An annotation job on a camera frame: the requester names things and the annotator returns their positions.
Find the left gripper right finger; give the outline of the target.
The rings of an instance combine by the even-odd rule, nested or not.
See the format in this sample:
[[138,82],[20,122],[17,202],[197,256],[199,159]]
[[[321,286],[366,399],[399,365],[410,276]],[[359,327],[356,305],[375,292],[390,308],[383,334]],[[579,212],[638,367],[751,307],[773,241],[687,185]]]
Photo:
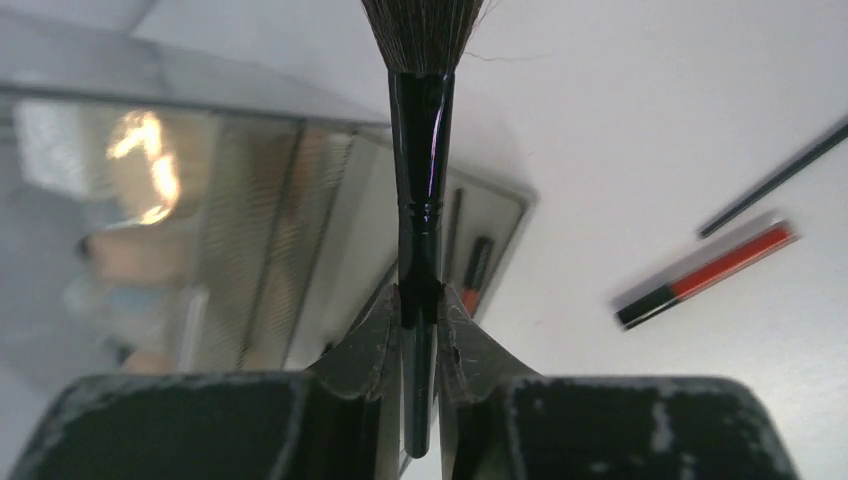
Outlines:
[[794,479],[767,409],[704,376],[544,376],[445,288],[437,324],[446,479]]

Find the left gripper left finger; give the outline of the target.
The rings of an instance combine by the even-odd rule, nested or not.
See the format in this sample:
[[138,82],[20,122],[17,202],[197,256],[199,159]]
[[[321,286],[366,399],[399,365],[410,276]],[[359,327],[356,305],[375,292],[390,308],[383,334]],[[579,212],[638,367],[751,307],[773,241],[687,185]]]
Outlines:
[[400,326],[385,288],[308,368],[76,380],[14,479],[395,479]]

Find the orange lip gloss tube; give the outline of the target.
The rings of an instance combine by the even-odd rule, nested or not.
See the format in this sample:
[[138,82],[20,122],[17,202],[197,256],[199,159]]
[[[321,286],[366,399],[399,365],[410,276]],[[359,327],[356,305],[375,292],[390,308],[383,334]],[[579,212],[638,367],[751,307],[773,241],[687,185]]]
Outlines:
[[492,238],[478,236],[474,241],[471,256],[466,266],[461,284],[460,300],[471,317],[474,316],[480,303],[493,247],[494,240]]

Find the red black lip pencil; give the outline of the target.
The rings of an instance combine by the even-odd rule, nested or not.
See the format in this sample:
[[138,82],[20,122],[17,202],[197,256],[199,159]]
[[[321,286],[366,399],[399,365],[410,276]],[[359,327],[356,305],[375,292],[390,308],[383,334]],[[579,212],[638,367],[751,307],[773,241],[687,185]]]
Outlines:
[[700,294],[763,258],[793,243],[795,229],[788,221],[780,221],[735,240],[721,252],[697,262],[682,273],[653,286],[616,311],[616,319],[624,330],[631,330],[649,319]]

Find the clear acrylic organizer box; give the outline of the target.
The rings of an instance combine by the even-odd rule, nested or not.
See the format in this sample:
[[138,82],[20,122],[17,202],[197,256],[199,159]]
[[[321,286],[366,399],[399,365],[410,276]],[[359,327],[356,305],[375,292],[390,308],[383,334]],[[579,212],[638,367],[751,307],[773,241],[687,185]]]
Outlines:
[[[123,221],[106,147],[137,109],[204,120],[195,215]],[[309,362],[394,274],[385,127],[261,68],[3,9],[3,365],[50,396]]]

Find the black powder brush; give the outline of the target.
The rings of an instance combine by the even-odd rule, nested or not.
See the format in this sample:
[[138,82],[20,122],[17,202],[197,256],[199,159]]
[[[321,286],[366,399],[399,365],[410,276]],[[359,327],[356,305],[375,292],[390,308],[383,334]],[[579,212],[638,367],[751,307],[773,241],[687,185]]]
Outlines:
[[483,4],[377,0],[362,6],[387,68],[398,212],[404,449],[418,459],[429,451],[456,70]]

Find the long thin black brush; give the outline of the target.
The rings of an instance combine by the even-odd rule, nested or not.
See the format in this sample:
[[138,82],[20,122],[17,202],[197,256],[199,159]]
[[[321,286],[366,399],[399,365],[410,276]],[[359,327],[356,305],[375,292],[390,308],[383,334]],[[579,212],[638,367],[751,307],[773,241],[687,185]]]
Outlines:
[[696,231],[697,237],[699,239],[710,237],[846,140],[847,116],[844,115],[829,129],[814,138],[807,146],[778,165],[756,185],[732,200],[722,210],[711,217]]

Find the black brow brush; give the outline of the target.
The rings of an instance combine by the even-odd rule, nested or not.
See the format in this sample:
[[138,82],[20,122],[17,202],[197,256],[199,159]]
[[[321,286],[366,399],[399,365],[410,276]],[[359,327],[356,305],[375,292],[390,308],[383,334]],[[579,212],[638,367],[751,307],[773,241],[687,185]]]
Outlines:
[[449,217],[448,233],[446,239],[446,251],[444,259],[445,282],[447,284],[450,284],[453,279],[457,237],[462,214],[464,194],[464,188],[455,189],[451,201],[451,212]]

